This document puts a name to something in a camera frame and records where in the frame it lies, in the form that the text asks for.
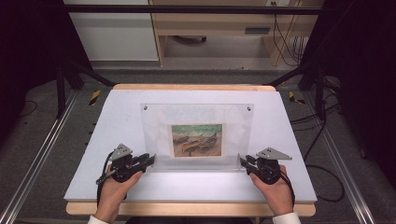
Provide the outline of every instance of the white tabletop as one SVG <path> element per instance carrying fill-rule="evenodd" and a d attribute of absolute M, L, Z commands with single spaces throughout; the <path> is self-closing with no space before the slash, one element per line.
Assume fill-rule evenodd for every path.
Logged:
<path fill-rule="evenodd" d="M 64 196 L 67 201 L 96 200 L 95 180 L 106 156 L 119 143 L 134 155 L 146 153 L 141 104 L 252 104 L 248 154 L 267 147 L 292 156 L 287 167 L 296 203 L 317 200 L 285 107 L 276 91 L 113 90 L 108 95 L 90 143 Z M 151 172 L 130 190 L 125 202 L 262 203 L 262 194 L 244 171 Z"/>

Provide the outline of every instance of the metal rail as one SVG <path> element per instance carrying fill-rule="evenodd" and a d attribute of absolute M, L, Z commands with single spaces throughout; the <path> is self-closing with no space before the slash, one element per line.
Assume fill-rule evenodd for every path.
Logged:
<path fill-rule="evenodd" d="M 307 101 L 308 106 L 310 107 L 311 111 L 315 111 L 313 107 L 314 99 L 312 94 L 307 94 L 303 92 L 304 98 Z M 317 124 L 320 124 L 321 121 L 319 119 L 316 120 Z M 340 179 L 344 183 L 346 189 L 346 195 L 349 198 L 350 203 L 356 213 L 361 224 L 374 224 L 375 220 L 369 207 L 367 206 L 366 201 L 364 201 L 363 196 L 361 195 L 361 191 L 359 190 L 358 186 L 356 185 L 355 180 L 353 179 L 352 174 L 347 169 L 344 160 L 341 158 L 340 153 L 338 152 L 337 146 L 335 145 L 334 141 L 332 140 L 332 136 L 330 135 L 329 131 L 326 127 L 324 127 L 322 139 L 326 148 L 328 150 L 329 156 L 332 160 L 332 164 L 334 165 L 335 170 L 340 175 Z"/>
<path fill-rule="evenodd" d="M 70 111 L 73 108 L 73 105 L 76 101 L 78 96 L 78 91 L 72 91 L 69 99 L 66 103 L 66 109 L 62 116 L 59 119 L 56 119 L 54 124 L 52 125 L 49 134 L 47 135 L 43 145 L 38 150 L 37 155 L 35 156 L 35 160 L 31 164 L 28 172 L 26 173 L 25 177 L 23 178 L 20 186 L 18 187 L 17 191 L 15 192 L 14 196 L 12 197 L 11 201 L 8 203 L 7 208 L 3 211 L 0 216 L 0 224 L 10 224 L 13 223 L 15 218 L 17 217 L 18 213 L 21 210 L 21 207 L 26 200 L 33 184 L 38 178 L 40 174 L 41 168 L 44 165 L 48 155 L 50 154 L 52 147 L 62 130 L 64 123 L 66 122 Z"/>

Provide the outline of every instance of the white table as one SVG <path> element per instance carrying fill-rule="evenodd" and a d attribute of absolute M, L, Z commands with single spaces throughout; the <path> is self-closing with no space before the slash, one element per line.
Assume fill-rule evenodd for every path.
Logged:
<path fill-rule="evenodd" d="M 254 115 L 247 154 L 273 147 L 293 157 L 288 169 L 295 211 L 315 214 L 317 200 L 279 92 L 263 86 L 118 85 L 106 99 L 86 152 L 65 194 L 67 212 L 94 214 L 95 180 L 106 156 L 119 143 L 134 155 L 146 152 L 141 104 L 252 104 Z M 120 207 L 121 215 L 265 217 L 272 212 L 244 171 L 151 172 L 142 176 Z"/>

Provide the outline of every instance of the white sleeve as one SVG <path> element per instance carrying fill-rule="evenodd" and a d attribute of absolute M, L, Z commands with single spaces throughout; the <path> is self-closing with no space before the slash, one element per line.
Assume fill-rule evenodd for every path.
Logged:
<path fill-rule="evenodd" d="M 90 220 L 88 221 L 88 224 L 108 224 L 108 223 L 101 221 L 94 216 L 90 216 Z"/>
<path fill-rule="evenodd" d="M 283 216 L 273 217 L 274 224 L 301 224 L 296 212 L 288 213 Z"/>

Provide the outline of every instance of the clear plastic sheet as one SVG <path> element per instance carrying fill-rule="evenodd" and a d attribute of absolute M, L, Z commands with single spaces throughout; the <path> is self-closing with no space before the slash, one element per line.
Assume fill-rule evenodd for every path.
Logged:
<path fill-rule="evenodd" d="M 237 170 L 248 152 L 254 105 L 142 104 L 155 171 Z"/>

